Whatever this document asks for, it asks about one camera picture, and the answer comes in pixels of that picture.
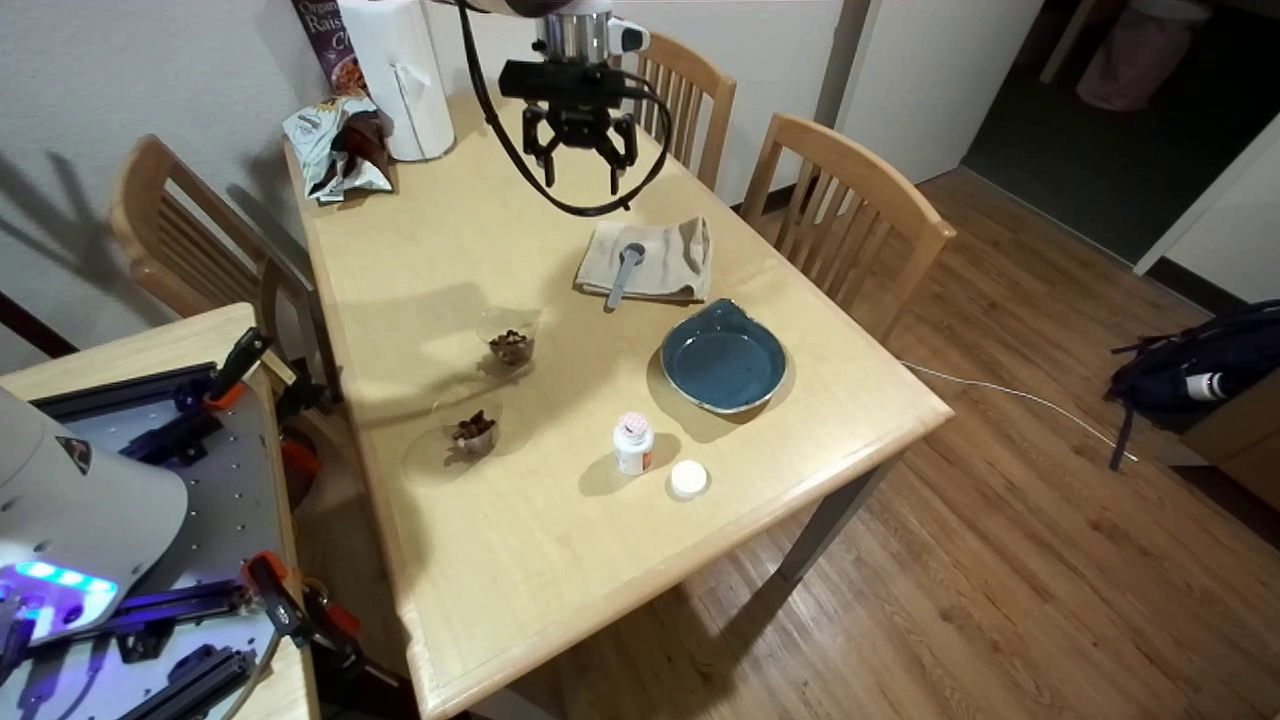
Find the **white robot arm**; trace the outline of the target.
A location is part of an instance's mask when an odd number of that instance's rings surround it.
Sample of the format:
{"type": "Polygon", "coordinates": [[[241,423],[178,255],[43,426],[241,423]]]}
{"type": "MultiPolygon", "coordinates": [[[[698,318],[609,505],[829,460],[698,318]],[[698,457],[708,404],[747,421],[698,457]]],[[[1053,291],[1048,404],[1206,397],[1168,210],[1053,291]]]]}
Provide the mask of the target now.
{"type": "Polygon", "coordinates": [[[626,67],[647,46],[647,32],[626,19],[614,0],[466,0],[474,13],[506,13],[540,22],[531,58],[499,67],[499,96],[522,98],[522,152],[558,182],[558,152],[595,152],[614,197],[638,163],[638,107],[654,84],[626,67]]]}

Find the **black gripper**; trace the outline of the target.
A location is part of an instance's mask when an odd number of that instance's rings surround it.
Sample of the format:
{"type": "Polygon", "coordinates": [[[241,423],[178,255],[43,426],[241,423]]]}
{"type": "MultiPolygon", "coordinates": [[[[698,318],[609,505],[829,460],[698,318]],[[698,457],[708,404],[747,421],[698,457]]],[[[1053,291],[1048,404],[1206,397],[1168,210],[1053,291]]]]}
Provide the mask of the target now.
{"type": "Polygon", "coordinates": [[[638,89],[621,67],[510,58],[499,73],[499,91],[523,103],[523,155],[535,161],[545,187],[558,182],[558,144],[609,139],[609,187],[621,197],[621,181],[638,163],[638,125],[626,110],[626,98],[638,98],[638,89]]]}

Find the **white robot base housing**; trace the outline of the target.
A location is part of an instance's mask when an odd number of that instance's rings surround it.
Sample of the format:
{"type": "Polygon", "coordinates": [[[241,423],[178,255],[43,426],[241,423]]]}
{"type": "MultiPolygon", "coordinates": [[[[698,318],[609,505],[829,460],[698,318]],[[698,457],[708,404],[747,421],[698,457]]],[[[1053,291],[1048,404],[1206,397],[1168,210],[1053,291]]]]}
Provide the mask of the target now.
{"type": "Polygon", "coordinates": [[[0,594],[52,642],[103,622],[171,546],[187,483],[0,392],[0,594]]]}

